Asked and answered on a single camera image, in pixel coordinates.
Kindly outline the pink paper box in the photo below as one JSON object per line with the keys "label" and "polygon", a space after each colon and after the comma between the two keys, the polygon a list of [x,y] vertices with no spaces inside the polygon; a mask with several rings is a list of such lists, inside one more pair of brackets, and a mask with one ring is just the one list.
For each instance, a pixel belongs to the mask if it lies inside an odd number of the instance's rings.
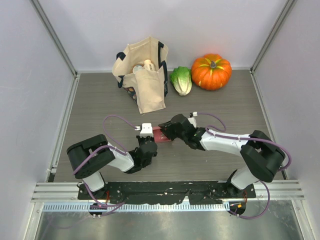
{"label": "pink paper box", "polygon": [[152,132],[153,132],[154,141],[157,144],[171,142],[171,140],[162,133],[161,128],[159,126],[153,127]]}

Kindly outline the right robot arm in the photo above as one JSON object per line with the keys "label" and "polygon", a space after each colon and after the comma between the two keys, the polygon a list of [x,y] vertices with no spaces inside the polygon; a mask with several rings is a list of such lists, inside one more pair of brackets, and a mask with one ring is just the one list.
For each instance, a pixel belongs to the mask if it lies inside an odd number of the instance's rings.
{"label": "right robot arm", "polygon": [[190,117],[175,115],[159,124],[160,131],[169,140],[180,139],[194,150],[220,151],[242,157],[245,167],[235,170],[226,182],[225,191],[230,197],[238,197],[257,181],[271,183],[274,180],[286,155],[266,134],[255,130],[251,134],[236,135],[212,125],[198,127],[196,116],[197,112]]}

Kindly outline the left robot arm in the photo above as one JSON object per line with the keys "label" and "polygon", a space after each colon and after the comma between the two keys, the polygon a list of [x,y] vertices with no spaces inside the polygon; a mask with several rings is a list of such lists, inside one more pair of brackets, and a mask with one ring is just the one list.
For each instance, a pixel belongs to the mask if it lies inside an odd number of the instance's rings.
{"label": "left robot arm", "polygon": [[83,194],[100,200],[107,193],[101,169],[111,166],[126,174],[136,173],[152,163],[157,156],[158,146],[151,136],[136,137],[138,147],[131,151],[121,151],[108,142],[103,134],[99,134],[71,145],[67,156],[76,179],[82,180],[80,190]]}

